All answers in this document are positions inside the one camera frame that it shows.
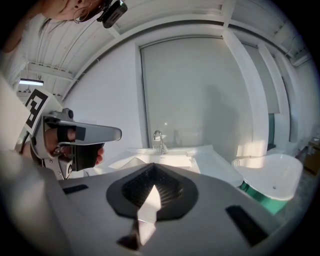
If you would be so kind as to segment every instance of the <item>handheld device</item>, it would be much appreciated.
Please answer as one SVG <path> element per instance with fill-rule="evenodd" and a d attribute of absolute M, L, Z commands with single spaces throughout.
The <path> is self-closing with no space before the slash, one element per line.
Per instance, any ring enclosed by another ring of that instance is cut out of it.
<path fill-rule="evenodd" d="M 92 168 L 98 150 L 105 142 L 118 141 L 122 131 L 116 127 L 74 121 L 74 113 L 63 108 L 56 98 L 44 90 L 35 89 L 26 102 L 31 114 L 25 128 L 31 136 L 31 148 L 44 167 L 52 169 L 58 180 L 67 179 L 71 172 Z M 47 151 L 46 130 L 57 128 L 58 147 Z M 68 130 L 75 131 L 75 141 L 69 141 Z M 62 147 L 70 147 L 65 156 Z"/>
<path fill-rule="evenodd" d="M 102 22 L 106 29 L 111 28 L 116 21 L 128 10 L 124 1 L 118 0 L 111 6 L 105 6 L 103 8 L 102 15 L 97 19 L 98 22 Z"/>

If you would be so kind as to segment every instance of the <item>white bathtub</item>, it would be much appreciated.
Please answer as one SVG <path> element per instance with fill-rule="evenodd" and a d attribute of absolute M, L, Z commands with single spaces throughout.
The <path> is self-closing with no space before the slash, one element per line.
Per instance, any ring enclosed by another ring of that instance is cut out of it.
<path fill-rule="evenodd" d="M 303 170 L 299 160 L 285 154 L 236 159 L 232 166 L 250 187 L 279 201 L 294 197 Z"/>

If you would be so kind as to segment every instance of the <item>camera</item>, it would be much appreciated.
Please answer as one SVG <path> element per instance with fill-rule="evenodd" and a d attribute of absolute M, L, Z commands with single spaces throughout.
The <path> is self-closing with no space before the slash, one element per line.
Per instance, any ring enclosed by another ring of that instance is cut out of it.
<path fill-rule="evenodd" d="M 122 0 L 118 0 L 103 11 L 103 14 L 97 19 L 102 22 L 106 29 L 111 28 L 116 21 L 128 10 L 127 5 Z"/>

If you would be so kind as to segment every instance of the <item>ceiling light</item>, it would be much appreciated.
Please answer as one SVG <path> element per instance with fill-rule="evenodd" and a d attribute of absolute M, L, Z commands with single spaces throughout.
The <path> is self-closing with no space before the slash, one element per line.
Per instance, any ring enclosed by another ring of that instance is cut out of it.
<path fill-rule="evenodd" d="M 32 80 L 32 79 L 20 79 L 19 85 L 23 86 L 43 86 L 44 81 Z"/>

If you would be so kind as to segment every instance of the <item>white ceiling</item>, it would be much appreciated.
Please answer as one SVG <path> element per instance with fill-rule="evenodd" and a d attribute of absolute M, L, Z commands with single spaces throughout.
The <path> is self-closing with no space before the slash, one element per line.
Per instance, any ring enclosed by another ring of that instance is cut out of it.
<path fill-rule="evenodd" d="M 139 25 L 161 19 L 188 15 L 204 20 L 225 20 L 223 7 L 229 0 L 126 0 L 128 11 L 111 29 L 103 28 L 96 19 L 82 24 L 68 21 L 57 26 L 52 21 L 39 35 L 44 17 L 39 16 L 27 35 L 28 66 L 22 78 L 44 81 L 44 89 L 63 96 L 81 68 L 103 46 Z M 231 24 L 259 32 L 284 47 L 294 57 L 305 47 L 290 22 L 266 0 L 236 0 Z M 19 91 L 26 90 L 19 86 Z"/>

